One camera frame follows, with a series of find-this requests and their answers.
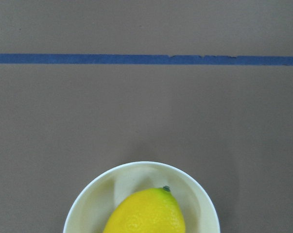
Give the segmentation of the yellow lemon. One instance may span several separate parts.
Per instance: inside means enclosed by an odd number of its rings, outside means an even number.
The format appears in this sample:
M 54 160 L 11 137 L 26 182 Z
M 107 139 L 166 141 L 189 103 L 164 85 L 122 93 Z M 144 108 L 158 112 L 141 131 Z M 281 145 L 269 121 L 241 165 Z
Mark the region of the yellow lemon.
M 109 217 L 104 233 L 184 233 L 185 220 L 168 186 L 131 194 Z

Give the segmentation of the white plastic bowl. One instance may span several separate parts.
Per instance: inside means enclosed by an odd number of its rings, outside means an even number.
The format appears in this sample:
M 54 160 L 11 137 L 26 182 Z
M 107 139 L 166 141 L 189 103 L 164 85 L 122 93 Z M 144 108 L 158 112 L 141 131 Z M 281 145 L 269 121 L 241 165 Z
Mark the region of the white plastic bowl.
M 65 233 L 101 233 L 111 213 L 129 195 L 169 186 L 182 210 L 188 233 L 219 233 L 216 209 L 201 185 L 171 165 L 140 161 L 114 167 L 91 181 L 74 201 Z

